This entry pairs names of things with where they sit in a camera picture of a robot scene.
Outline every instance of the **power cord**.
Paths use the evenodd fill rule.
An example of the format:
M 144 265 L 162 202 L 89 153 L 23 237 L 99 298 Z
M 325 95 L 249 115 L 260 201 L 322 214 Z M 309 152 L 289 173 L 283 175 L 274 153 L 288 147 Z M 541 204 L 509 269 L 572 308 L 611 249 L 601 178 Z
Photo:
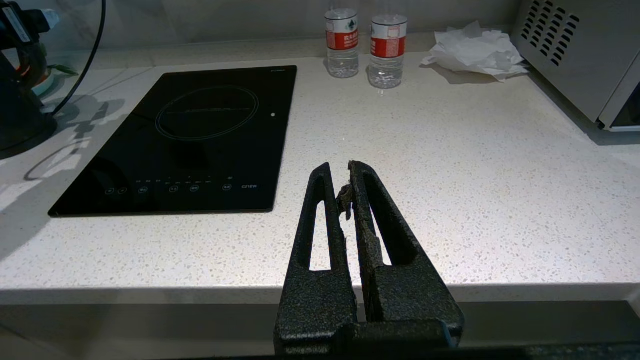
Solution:
M 62 109 L 62 107 L 64 107 L 64 105 L 66 105 L 69 102 L 71 97 L 74 95 L 74 93 L 80 86 L 80 83 L 82 83 L 82 80 L 86 76 L 86 73 L 89 71 L 89 68 L 91 67 L 91 63 L 93 62 L 93 58 L 95 57 L 95 53 L 97 53 L 98 47 L 100 46 L 100 40 L 102 39 L 102 33 L 104 32 L 104 19 L 106 18 L 106 12 L 107 12 L 107 1 L 102 0 L 102 11 L 100 13 L 100 26 L 98 27 L 98 35 L 96 35 L 95 37 L 95 43 L 93 44 L 93 49 L 91 50 L 89 59 L 86 61 L 84 70 L 82 71 L 82 74 L 80 74 L 80 77 L 74 84 L 74 87 L 71 88 L 71 91 L 69 92 L 69 94 L 67 94 L 67 96 L 56 106 L 56 108 L 53 109 L 53 111 L 49 114 L 50 117 L 55 116 Z

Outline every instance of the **water bottle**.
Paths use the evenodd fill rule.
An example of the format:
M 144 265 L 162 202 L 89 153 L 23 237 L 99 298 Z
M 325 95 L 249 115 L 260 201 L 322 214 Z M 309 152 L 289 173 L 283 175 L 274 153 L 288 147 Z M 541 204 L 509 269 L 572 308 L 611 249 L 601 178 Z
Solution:
M 395 88 L 402 82 L 407 18 L 403 0 L 378 0 L 371 19 L 369 83 Z
M 324 15 L 327 69 L 336 78 L 358 74 L 357 9 L 356 0 L 332 1 Z

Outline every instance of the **speckled quartz countertop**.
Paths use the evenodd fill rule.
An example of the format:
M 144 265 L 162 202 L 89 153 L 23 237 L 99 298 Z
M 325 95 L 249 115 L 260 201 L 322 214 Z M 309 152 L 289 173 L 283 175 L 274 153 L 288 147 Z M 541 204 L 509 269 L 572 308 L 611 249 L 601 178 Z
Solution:
M 331 78 L 321 58 L 91 71 L 52 139 L 0 161 L 0 303 L 276 303 L 309 174 L 328 161 L 339 189 L 349 160 L 377 171 L 460 301 L 637 294 L 639 135 L 572 120 L 532 77 L 490 82 L 423 56 L 385 91 L 364 72 Z M 298 66 L 273 212 L 47 216 L 162 73 L 272 65 Z M 326 246 L 314 252 L 321 266 Z

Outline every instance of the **black glass cooktop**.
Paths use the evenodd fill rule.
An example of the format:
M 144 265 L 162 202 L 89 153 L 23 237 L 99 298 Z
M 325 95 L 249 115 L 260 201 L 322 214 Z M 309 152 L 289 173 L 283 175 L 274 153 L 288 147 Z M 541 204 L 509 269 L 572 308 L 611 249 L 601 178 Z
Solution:
M 271 211 L 296 67 L 164 74 L 52 217 Z

